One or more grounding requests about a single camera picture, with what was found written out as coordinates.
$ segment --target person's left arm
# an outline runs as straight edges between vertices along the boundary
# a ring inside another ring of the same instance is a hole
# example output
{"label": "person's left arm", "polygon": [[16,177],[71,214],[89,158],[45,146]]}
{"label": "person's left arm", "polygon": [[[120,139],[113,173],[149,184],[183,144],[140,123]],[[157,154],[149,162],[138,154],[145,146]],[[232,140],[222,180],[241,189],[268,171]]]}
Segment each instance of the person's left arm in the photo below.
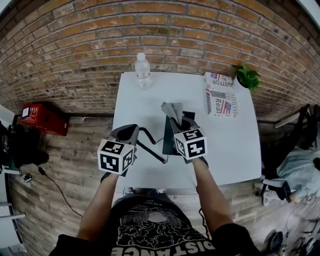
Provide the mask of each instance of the person's left arm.
{"label": "person's left arm", "polygon": [[104,178],[86,209],[80,223],[77,238],[95,242],[104,230],[110,215],[119,175]]}

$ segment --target t-shirt sleeve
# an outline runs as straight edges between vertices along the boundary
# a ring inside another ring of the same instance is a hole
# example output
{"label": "t-shirt sleeve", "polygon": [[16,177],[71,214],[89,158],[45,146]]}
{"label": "t-shirt sleeve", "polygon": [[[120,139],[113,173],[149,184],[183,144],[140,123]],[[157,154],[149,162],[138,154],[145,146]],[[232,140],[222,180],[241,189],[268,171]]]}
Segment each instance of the t-shirt sleeve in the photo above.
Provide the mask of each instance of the t-shirt sleeve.
{"label": "t-shirt sleeve", "polygon": [[237,224],[220,226],[212,234],[213,246],[223,255],[260,256],[248,230]]}
{"label": "t-shirt sleeve", "polygon": [[94,244],[88,240],[61,234],[58,237],[56,247],[49,256],[70,256],[70,255],[94,255],[96,251]]}

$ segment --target person's right arm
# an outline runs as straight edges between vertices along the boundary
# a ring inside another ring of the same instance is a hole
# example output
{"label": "person's right arm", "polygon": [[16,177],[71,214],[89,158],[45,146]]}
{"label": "person's right arm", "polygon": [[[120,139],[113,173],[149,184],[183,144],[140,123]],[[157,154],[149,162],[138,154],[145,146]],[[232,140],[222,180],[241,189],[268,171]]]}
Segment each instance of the person's right arm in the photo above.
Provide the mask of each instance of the person's right arm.
{"label": "person's right arm", "polygon": [[208,166],[200,158],[192,160],[203,215],[210,233],[225,224],[234,223],[230,207],[218,188]]}

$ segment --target brick wall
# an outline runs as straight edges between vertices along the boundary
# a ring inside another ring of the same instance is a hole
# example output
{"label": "brick wall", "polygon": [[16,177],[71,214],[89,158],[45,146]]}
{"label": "brick wall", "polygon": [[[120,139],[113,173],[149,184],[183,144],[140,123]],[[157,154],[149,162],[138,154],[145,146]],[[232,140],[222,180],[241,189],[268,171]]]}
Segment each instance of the brick wall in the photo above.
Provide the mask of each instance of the brick wall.
{"label": "brick wall", "polygon": [[113,113],[139,52],[153,71],[234,75],[247,63],[261,75],[260,120],[320,103],[320,31],[294,0],[50,0],[31,11],[0,33],[0,104],[16,113],[36,101]]}

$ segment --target white sneaker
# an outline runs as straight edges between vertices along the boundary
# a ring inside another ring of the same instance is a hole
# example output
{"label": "white sneaker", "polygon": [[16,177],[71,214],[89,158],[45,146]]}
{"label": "white sneaker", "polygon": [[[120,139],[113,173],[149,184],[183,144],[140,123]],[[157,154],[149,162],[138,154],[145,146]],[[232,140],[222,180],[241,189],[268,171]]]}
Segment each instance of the white sneaker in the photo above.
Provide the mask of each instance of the white sneaker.
{"label": "white sneaker", "polygon": [[270,201],[272,201],[273,199],[280,200],[278,195],[277,195],[277,193],[276,193],[276,191],[269,190],[269,191],[265,191],[263,193],[262,202],[263,202],[264,206],[268,206]]}

